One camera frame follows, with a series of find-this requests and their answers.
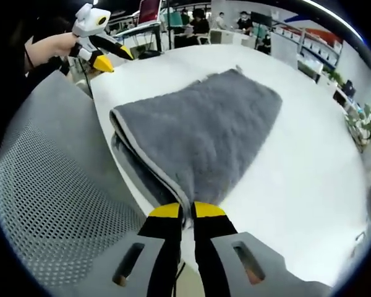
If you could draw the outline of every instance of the hand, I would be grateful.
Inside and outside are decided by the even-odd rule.
[[[71,49],[75,46],[77,37],[73,33],[64,33],[47,37],[32,45],[27,45],[26,50],[30,56],[33,66],[47,63],[54,56],[68,56]],[[28,59],[26,61],[26,71],[31,68]]]
[[[55,56],[61,57],[70,55],[71,49],[77,42],[77,36],[75,36],[73,33],[54,35],[48,37],[47,39],[51,39],[51,42],[53,43]]]

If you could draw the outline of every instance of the cable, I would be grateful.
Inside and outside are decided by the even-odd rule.
[[[134,41],[135,41],[136,46],[139,46],[139,41],[137,40],[136,35],[134,35],[134,36],[132,36],[132,37],[133,37],[133,39],[134,39]]]
[[[183,272],[184,267],[186,266],[186,263],[183,263],[183,265],[180,268],[179,273],[176,275],[176,278],[174,280],[174,285],[173,285],[173,297],[176,297],[176,290],[177,290],[177,279],[180,277],[180,274]]]
[[[150,35],[150,43],[148,44],[148,50],[151,49],[151,45],[153,44],[153,34]]]
[[[147,44],[146,34],[147,34],[147,32],[144,32],[143,37],[144,37],[144,42]]]
[[[81,61],[80,58],[79,58],[79,63],[80,63],[80,66],[81,66],[82,72],[84,73],[84,76],[85,76],[85,82],[87,83],[87,86],[88,86],[89,92],[91,93],[91,98],[92,98],[92,100],[93,100],[92,88],[91,88],[91,85],[89,84],[89,80],[88,80],[87,72],[85,71],[84,66],[82,66],[82,61]]]

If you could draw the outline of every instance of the gray towel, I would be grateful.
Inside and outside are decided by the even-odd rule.
[[[253,162],[280,107],[277,93],[238,71],[214,74],[178,92],[115,107],[114,154],[127,151],[159,204],[174,198],[219,204]]]

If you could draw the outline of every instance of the computer monitor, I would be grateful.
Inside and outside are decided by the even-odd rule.
[[[348,80],[342,87],[342,91],[349,97],[353,98],[354,94],[356,93],[355,88],[353,87],[353,83],[351,80]]]
[[[270,15],[259,14],[258,12],[252,11],[250,13],[250,19],[252,22],[265,25],[268,28],[272,27],[272,17]]]
[[[139,6],[137,25],[146,25],[159,20],[162,0],[142,0]]]

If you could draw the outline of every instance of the desk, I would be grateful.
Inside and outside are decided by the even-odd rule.
[[[131,37],[136,37],[137,35],[140,36],[142,34],[154,34],[155,36],[155,46],[157,51],[162,51],[161,47],[161,27],[160,24],[154,24],[149,27],[141,28],[141,29],[133,29],[129,31],[120,32],[114,36],[120,43],[122,43],[126,39],[130,39]]]
[[[341,107],[301,72],[234,45],[190,46],[127,62],[91,81],[106,141],[110,146],[108,115],[116,105],[175,92],[236,65],[275,90],[283,105],[261,151],[220,207],[238,232],[280,253],[294,275],[334,285],[354,238],[365,230],[365,173]],[[152,206],[119,171],[149,213]],[[182,257],[197,270],[191,235],[183,234]]]
[[[151,43],[150,50],[157,50],[157,51],[167,51],[169,50],[169,37],[167,33],[160,33],[159,40],[156,39],[156,36],[152,32],[145,32],[140,33],[134,36],[128,36],[124,38],[118,38],[119,42],[125,45],[129,50],[133,51],[132,49],[137,48],[139,46],[148,45]]]
[[[353,99],[350,99],[339,87],[336,87],[333,98],[343,106],[347,113],[356,112],[357,114],[359,110],[357,103]]]
[[[254,48],[256,37],[247,36],[241,32],[222,30],[222,29],[211,29],[210,40],[212,43],[224,44],[224,45],[244,45],[249,48]]]

